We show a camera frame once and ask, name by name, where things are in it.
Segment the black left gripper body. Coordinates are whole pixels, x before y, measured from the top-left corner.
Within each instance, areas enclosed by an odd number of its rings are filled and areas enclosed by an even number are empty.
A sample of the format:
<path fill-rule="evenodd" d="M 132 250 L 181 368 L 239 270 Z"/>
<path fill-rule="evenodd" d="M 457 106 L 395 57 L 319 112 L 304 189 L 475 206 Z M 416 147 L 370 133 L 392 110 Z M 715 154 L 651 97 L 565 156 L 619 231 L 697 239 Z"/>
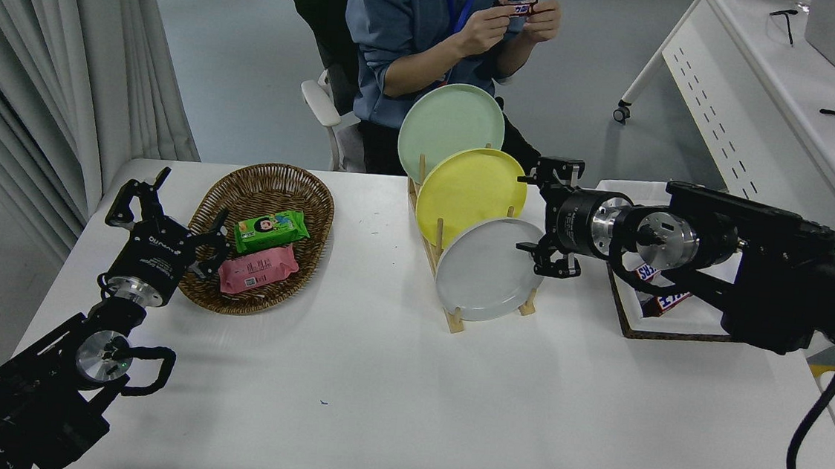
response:
<path fill-rule="evenodd" d="M 106 274 L 106 294 L 167 304 L 195 258 L 192 233 L 173 219 L 136 223 Z"/>

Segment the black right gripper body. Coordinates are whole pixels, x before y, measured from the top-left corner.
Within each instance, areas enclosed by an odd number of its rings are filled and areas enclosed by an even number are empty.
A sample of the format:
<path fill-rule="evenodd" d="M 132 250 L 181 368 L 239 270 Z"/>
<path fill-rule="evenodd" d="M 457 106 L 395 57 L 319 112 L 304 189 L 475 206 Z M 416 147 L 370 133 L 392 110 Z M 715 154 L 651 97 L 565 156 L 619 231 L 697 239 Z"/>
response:
<path fill-rule="evenodd" d="M 594 191 L 561 187 L 546 189 L 546 232 L 559 253 L 595 257 L 591 219 L 600 207 Z"/>

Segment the person's left hand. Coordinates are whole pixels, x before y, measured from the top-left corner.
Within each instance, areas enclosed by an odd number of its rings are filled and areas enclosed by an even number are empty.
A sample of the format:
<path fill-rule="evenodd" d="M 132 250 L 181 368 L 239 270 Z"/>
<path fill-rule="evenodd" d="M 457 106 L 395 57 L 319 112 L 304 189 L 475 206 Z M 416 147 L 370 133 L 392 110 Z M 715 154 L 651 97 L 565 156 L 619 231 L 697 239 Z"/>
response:
<path fill-rule="evenodd" d="M 515 41 L 537 45 L 556 38 L 561 27 L 563 12 L 557 0 L 537 0 L 534 13 L 526 16 L 522 31 Z"/>

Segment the person's right hand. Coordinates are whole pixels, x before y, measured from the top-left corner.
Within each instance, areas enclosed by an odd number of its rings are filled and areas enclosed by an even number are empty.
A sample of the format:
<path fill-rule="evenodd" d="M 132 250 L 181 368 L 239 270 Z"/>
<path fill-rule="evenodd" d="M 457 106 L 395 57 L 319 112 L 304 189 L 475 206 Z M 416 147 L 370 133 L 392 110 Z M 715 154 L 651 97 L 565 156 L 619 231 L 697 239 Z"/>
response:
<path fill-rule="evenodd" d="M 462 58 L 487 52 L 498 44 L 510 24 L 510 8 L 490 7 L 474 12 L 460 31 L 448 39 L 455 53 Z"/>

